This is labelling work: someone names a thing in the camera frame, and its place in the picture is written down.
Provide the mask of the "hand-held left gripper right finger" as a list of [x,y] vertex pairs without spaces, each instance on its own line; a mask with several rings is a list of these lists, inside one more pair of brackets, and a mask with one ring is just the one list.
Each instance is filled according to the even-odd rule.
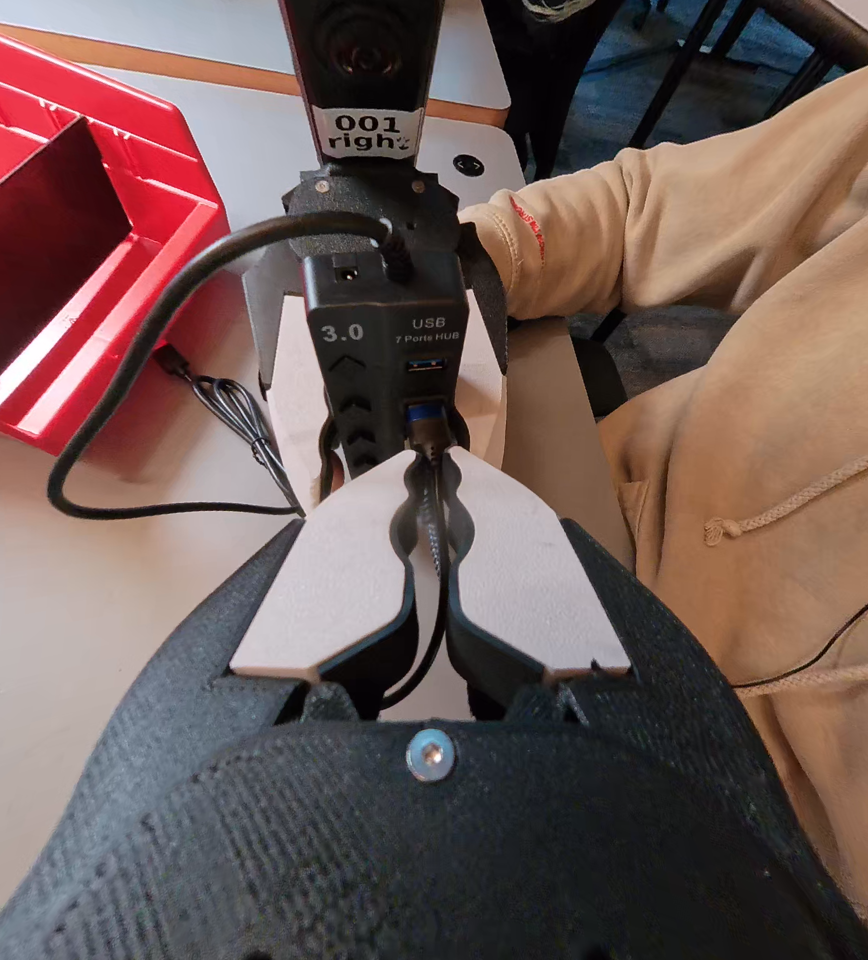
[[463,447],[444,454],[446,642],[469,685],[557,685],[631,668],[558,514]]

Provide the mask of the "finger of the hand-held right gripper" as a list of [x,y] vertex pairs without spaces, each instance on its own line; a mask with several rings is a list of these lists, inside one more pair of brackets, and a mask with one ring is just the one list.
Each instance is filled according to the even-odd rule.
[[258,361],[258,386],[265,399],[273,383],[285,300],[304,297],[303,269],[290,244],[266,246],[248,259],[242,285]]
[[498,269],[481,244],[473,223],[461,222],[456,253],[460,260],[465,288],[474,295],[500,373],[506,376],[509,349],[505,289]]

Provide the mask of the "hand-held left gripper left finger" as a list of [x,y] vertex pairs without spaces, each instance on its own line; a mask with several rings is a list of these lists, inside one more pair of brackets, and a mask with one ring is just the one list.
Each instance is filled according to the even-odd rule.
[[396,683],[418,647],[418,454],[346,483],[303,522],[229,663],[249,677]]

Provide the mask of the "red plastic bin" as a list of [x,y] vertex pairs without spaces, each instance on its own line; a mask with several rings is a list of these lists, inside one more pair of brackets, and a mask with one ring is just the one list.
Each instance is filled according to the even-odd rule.
[[0,181],[84,116],[130,232],[0,374],[0,434],[59,454],[190,258],[228,232],[172,103],[0,35]]

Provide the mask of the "black chair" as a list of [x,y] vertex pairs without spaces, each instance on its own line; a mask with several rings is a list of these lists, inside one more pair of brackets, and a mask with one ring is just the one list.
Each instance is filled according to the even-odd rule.
[[713,19],[709,2],[481,6],[530,182],[754,126],[868,65],[860,29],[812,2],[719,2]]

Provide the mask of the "person's beige hoodie torso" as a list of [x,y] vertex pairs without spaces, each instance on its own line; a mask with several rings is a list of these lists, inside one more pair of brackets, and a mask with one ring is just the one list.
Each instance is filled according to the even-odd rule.
[[600,432],[637,576],[736,685],[868,917],[868,218]]

